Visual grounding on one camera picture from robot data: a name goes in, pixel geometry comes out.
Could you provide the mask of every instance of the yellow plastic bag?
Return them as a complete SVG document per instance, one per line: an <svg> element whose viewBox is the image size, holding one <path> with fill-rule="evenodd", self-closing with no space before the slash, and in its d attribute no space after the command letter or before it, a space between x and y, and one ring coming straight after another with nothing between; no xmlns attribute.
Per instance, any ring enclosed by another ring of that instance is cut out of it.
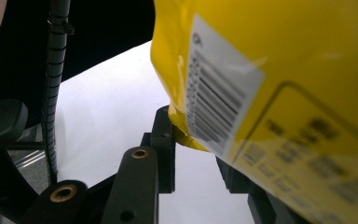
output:
<svg viewBox="0 0 358 224"><path fill-rule="evenodd" d="M358 0L156 0L179 141L312 223L358 223Z"/></svg>

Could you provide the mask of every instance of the white background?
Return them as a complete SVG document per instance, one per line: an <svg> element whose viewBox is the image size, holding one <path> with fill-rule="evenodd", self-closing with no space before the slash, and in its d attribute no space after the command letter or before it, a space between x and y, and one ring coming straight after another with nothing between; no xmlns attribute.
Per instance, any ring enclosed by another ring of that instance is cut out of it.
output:
<svg viewBox="0 0 358 224"><path fill-rule="evenodd" d="M151 132L156 111L170 100L149 54L146 43L62 83L56 116L59 181L95 185L115 174L123 153ZM213 154L176 148L176 192L160 195L159 223L254 223L247 195L226 190Z"/></svg>

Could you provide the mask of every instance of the black cable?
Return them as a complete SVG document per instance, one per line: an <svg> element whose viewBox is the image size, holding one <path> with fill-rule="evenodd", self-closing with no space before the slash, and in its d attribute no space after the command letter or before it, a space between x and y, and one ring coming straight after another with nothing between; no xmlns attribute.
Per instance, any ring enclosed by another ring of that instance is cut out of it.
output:
<svg viewBox="0 0 358 224"><path fill-rule="evenodd" d="M68 23L70 0L50 0L48 17L48 61L42 108L42 134L48 162L48 182L57 183L55 112L62 78L66 37L75 29Z"/></svg>

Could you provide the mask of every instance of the black plastic bracket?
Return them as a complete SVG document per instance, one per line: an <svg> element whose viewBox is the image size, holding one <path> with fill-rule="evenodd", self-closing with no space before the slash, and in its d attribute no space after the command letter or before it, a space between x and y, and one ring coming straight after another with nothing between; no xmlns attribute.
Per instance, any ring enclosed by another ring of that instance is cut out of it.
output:
<svg viewBox="0 0 358 224"><path fill-rule="evenodd" d="M101 223L158 223L158 159L153 148L135 147L124 154Z"/></svg>
<svg viewBox="0 0 358 224"><path fill-rule="evenodd" d="M250 179L216 157L220 173L230 193L249 193Z"/></svg>
<svg viewBox="0 0 358 224"><path fill-rule="evenodd" d="M43 191L28 209L21 224L84 223L89 210L85 209L87 187L80 181L65 180Z"/></svg>
<svg viewBox="0 0 358 224"><path fill-rule="evenodd" d="M141 146L152 147L158 154L158 192L174 192L175 140L167 105L157 111L152 133L145 133Z"/></svg>

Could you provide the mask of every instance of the barcode label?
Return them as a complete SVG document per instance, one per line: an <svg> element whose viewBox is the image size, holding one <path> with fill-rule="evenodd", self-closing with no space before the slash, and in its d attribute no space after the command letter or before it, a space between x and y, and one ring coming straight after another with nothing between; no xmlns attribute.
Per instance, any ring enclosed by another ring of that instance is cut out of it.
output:
<svg viewBox="0 0 358 224"><path fill-rule="evenodd" d="M187 127L192 137L224 157L264 75L198 15L187 64Z"/></svg>

